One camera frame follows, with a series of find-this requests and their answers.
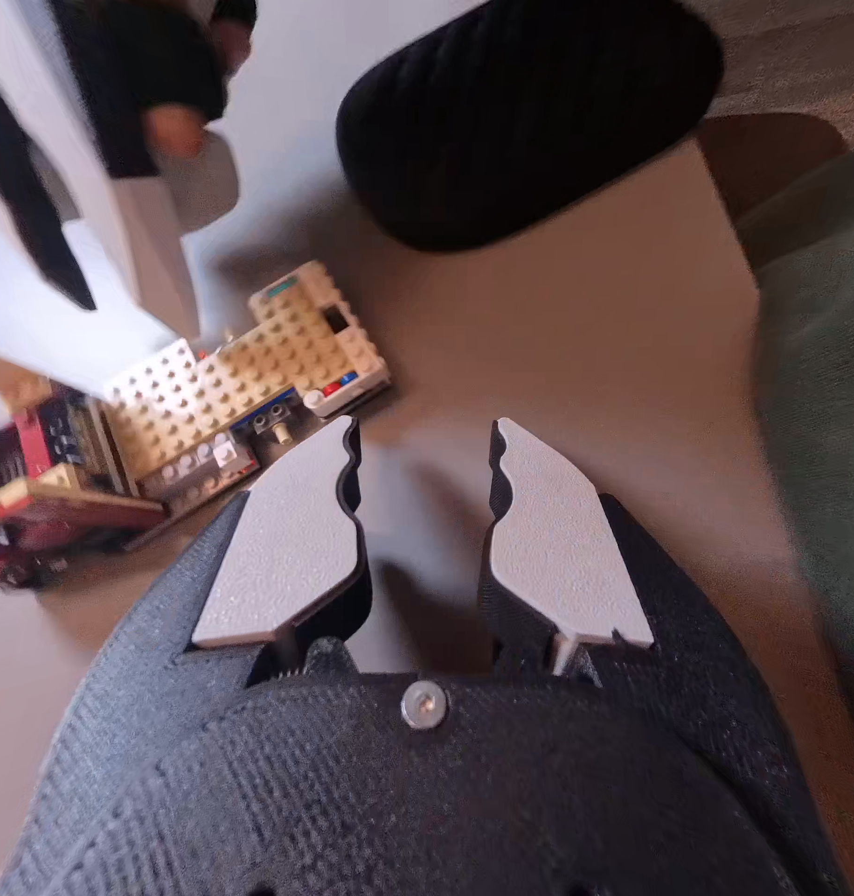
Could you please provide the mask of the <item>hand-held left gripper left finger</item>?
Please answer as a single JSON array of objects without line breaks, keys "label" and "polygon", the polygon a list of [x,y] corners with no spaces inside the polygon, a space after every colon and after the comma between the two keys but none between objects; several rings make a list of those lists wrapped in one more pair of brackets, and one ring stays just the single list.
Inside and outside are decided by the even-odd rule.
[{"label": "hand-held left gripper left finger", "polygon": [[195,663],[264,648],[284,671],[302,668],[318,634],[316,615],[366,575],[356,511],[361,429],[343,415],[276,462],[242,493],[245,503],[215,560],[195,559],[209,577],[190,633]]}]

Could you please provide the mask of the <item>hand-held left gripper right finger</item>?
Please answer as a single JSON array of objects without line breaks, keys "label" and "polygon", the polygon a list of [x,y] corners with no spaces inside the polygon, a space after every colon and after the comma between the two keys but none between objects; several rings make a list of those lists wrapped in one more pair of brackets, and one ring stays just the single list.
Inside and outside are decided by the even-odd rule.
[{"label": "hand-held left gripper right finger", "polygon": [[502,666],[564,674],[585,646],[648,650],[653,631],[596,487],[509,418],[491,427],[479,609]]}]

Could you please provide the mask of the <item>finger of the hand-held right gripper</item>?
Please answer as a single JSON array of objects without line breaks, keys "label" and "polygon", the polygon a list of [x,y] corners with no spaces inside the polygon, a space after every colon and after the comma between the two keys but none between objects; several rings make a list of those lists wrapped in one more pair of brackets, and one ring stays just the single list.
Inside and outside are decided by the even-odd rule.
[{"label": "finger of the hand-held right gripper", "polygon": [[63,226],[97,308],[48,285],[0,221],[0,356],[68,383],[96,387],[161,344],[199,336],[196,296],[172,196],[162,176],[117,185],[138,227],[143,306],[136,307],[85,219]]},{"label": "finger of the hand-held right gripper", "polygon": [[147,178],[147,149],[102,12],[97,2],[0,2],[1,227],[42,280],[83,310],[97,304],[43,162],[136,307],[144,294],[138,227],[117,185]]}]

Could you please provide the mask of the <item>red and tan brick truck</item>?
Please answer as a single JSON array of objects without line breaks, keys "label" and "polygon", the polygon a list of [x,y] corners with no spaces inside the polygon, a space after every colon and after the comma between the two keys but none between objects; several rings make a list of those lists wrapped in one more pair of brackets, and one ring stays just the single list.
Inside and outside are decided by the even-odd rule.
[{"label": "red and tan brick truck", "polygon": [[256,325],[180,339],[83,392],[0,357],[0,586],[43,588],[85,551],[130,551],[391,384],[323,264],[250,297]]}]

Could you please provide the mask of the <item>grey desk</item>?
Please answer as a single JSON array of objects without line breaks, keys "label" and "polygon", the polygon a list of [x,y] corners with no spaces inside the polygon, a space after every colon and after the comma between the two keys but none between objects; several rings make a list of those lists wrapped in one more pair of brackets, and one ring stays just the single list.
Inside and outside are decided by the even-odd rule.
[{"label": "grey desk", "polygon": [[[242,491],[101,647],[0,894],[854,894],[769,689],[811,609],[750,386],[759,296],[691,134],[463,252],[385,233],[348,185],[343,98],[486,2],[257,2],[231,84],[253,294],[325,250],[401,380],[361,429],[366,573],[301,669],[195,663]],[[596,487],[653,631],[564,674],[502,666],[479,609],[509,418]]]}]

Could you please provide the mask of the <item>person's right hand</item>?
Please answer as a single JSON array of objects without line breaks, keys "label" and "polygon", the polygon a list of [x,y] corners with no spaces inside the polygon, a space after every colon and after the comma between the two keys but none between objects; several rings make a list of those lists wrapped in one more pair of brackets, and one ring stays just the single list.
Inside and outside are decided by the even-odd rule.
[{"label": "person's right hand", "polygon": [[257,2],[47,2],[92,127],[114,179],[158,174],[142,117],[162,106],[207,126],[228,103],[230,68],[218,26],[248,37]]}]

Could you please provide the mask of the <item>green sweatshirt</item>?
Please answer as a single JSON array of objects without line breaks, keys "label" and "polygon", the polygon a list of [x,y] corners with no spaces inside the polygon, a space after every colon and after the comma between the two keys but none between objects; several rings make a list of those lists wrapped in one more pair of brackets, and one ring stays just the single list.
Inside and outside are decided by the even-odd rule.
[{"label": "green sweatshirt", "polygon": [[765,453],[854,714],[854,150],[737,227],[759,290]]}]

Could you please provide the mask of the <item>black ribbed cushion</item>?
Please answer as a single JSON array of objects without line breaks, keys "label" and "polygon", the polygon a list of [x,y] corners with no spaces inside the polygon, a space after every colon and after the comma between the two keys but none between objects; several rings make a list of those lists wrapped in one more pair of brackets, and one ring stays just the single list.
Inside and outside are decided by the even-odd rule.
[{"label": "black ribbed cushion", "polygon": [[721,40],[679,2],[486,2],[364,73],[339,106],[336,149],[385,233],[463,252],[677,145],[723,73]]}]

